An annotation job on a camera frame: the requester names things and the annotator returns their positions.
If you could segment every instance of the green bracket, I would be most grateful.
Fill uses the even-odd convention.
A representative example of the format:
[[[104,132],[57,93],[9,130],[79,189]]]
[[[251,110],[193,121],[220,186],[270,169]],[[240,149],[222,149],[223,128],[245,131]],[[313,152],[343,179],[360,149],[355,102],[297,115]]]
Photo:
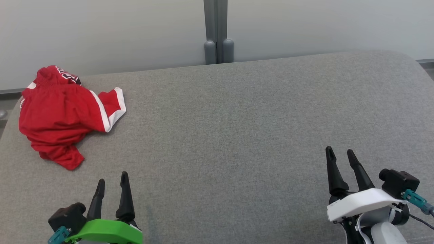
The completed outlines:
[[[142,244],[140,230],[122,222],[107,219],[94,219],[87,222],[80,232],[65,239],[65,243],[79,240],[107,242],[116,244]]]

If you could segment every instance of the white robot part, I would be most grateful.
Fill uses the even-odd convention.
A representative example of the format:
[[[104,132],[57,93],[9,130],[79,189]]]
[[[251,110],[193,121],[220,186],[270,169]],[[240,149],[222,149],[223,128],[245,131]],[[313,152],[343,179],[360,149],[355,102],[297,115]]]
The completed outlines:
[[[330,222],[339,221],[342,217],[354,216],[375,209],[383,208],[392,203],[407,204],[404,199],[396,199],[382,189],[371,188],[348,195],[327,206],[327,216]]]

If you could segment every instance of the gray fabric surface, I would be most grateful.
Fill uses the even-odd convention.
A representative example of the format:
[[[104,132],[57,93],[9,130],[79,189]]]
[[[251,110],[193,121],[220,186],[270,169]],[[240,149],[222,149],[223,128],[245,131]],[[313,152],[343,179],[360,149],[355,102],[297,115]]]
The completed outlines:
[[[326,215],[328,145],[351,189],[349,148],[377,187],[381,169],[406,170],[434,203],[434,82],[408,56],[333,53],[80,78],[97,93],[121,87],[127,112],[110,133],[77,145],[86,160],[71,172],[31,149],[15,107],[0,141],[1,243],[44,243],[51,214],[89,206],[100,178],[102,216],[114,219],[123,170],[145,243],[344,243]],[[400,229],[409,243],[434,240],[414,220]]]

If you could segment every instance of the gray floor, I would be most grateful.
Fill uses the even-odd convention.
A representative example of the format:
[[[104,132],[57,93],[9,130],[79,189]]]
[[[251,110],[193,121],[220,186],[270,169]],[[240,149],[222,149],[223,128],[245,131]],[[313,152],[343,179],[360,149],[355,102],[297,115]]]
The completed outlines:
[[[434,68],[425,69],[425,71],[428,73],[431,79],[434,80]],[[0,96],[0,109],[5,109],[8,111],[8,113],[10,113],[14,108],[15,104],[18,102],[18,100],[19,98],[1,99]],[[3,134],[4,127],[6,126],[7,117],[0,119],[0,138],[1,135]]]

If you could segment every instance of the robot with green bracket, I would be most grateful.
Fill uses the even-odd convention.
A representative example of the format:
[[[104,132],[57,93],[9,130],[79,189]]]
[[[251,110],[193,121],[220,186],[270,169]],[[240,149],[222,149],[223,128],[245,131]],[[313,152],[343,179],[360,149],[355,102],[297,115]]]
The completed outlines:
[[[54,235],[48,244],[75,244],[81,240],[113,243],[142,244],[143,234],[134,221],[135,213],[127,172],[122,172],[121,201],[116,211],[117,220],[101,219],[102,199],[105,182],[100,179],[92,198],[87,216],[84,204],[75,203],[67,208],[60,208],[48,220]]]

